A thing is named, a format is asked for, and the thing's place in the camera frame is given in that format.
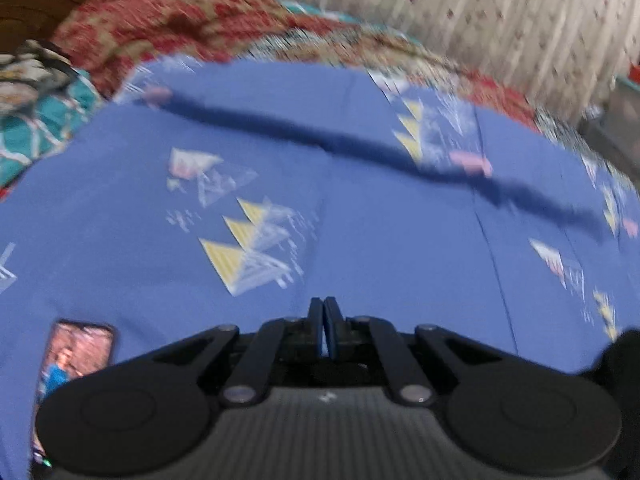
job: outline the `red blanket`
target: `red blanket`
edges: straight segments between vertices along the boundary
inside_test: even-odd
[[[467,73],[466,81],[466,84],[460,85],[460,97],[521,122],[536,133],[540,132],[535,121],[536,111],[523,94],[479,72]]]
[[[133,67],[157,56],[224,62],[265,34],[291,28],[325,34],[350,26],[291,14],[276,0],[87,0],[52,40],[110,97]]]

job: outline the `ribbed gray surface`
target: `ribbed gray surface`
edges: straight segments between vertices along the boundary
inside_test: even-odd
[[[430,411],[390,402],[379,388],[274,389],[228,410],[190,455],[139,480],[523,480],[455,447]],[[80,480],[58,470],[52,480]],[[597,470],[564,480],[607,480]]]

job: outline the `round black pad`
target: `round black pad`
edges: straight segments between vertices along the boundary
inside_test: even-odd
[[[36,430],[56,466],[116,477],[175,461],[196,446],[209,419],[209,403],[186,370],[145,363],[62,386],[38,410]]]
[[[596,384],[534,365],[492,363],[463,377],[447,404],[462,447],[483,462],[532,476],[563,476],[603,458],[620,412]]]

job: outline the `white triangle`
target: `white triangle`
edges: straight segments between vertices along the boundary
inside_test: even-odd
[[[591,180],[591,184],[593,184],[593,187],[595,187],[596,172],[598,171],[598,163],[585,156],[582,157],[582,163],[584,164],[584,168],[587,170],[587,175],[589,175],[589,180]]]
[[[169,158],[169,173],[177,178],[191,180],[220,162],[222,162],[222,158],[213,153],[172,148]]]
[[[276,258],[247,251],[242,259],[242,270],[229,292],[233,296],[239,296],[252,288],[274,282],[290,272],[290,267]]]
[[[270,203],[267,198],[264,199],[262,207],[265,211],[264,217],[262,219],[263,221],[281,222],[283,220],[286,220],[287,218],[291,218],[296,213],[290,207],[284,207],[282,205],[275,205]]]
[[[373,71],[369,71],[369,76],[390,102],[397,96],[402,95],[410,86],[409,82],[401,77],[389,77],[380,72]]]
[[[540,258],[544,260],[551,272],[560,279],[560,283],[562,283],[562,286],[566,288],[566,281],[564,278],[564,265],[562,264],[562,258],[559,251],[543,244],[538,240],[534,240],[533,238],[529,239],[529,243],[538,253]]]
[[[211,170],[198,174],[198,200],[208,207],[223,196],[246,186],[258,174],[249,168],[223,163]]]
[[[14,273],[0,266],[0,294],[13,285],[16,279]]]
[[[290,234],[284,227],[275,224],[262,223],[258,227],[257,233],[252,240],[252,249],[254,251],[264,251],[281,241],[289,238]]]

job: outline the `yellow triangle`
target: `yellow triangle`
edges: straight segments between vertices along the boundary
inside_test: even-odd
[[[422,120],[422,103],[420,101],[413,101],[411,99],[402,100],[404,106],[409,108],[411,115],[414,116],[416,121]]]
[[[407,134],[399,134],[397,132],[396,139],[402,142],[402,145],[409,152],[409,155],[411,155],[411,158],[416,164],[422,161],[422,150],[420,148],[420,142],[413,140]]]
[[[598,309],[598,311],[606,322],[611,324],[613,323],[613,312],[611,311],[609,305],[604,304]]]
[[[226,288],[231,288],[242,267],[244,251],[230,245],[210,242],[204,238],[200,238],[200,243]]]
[[[618,339],[618,329],[614,326],[606,326],[604,329],[605,334],[609,336],[609,339],[615,341]]]
[[[611,232],[616,234],[616,228],[618,227],[618,218],[616,215],[610,211],[605,211],[604,218],[606,218],[607,224],[609,224],[609,227],[611,228]]]
[[[613,206],[615,204],[615,200],[613,198],[613,193],[606,186],[602,189],[602,192],[604,194],[604,202],[607,205],[607,209],[612,212],[613,211]]]
[[[259,224],[264,218],[265,210],[260,204],[254,204],[253,202],[247,202],[246,200],[238,199],[238,203],[244,211],[246,217],[252,224]]]
[[[229,230],[236,237],[240,246],[245,250],[250,249],[255,236],[255,226],[249,222],[233,220],[226,216],[223,216],[223,218],[225,219],[226,226],[229,227]]]
[[[607,303],[607,297],[603,293],[597,292],[595,290],[593,291],[593,299],[598,303]]]
[[[418,121],[405,116],[398,116],[398,119],[415,140],[420,140],[420,123]]]

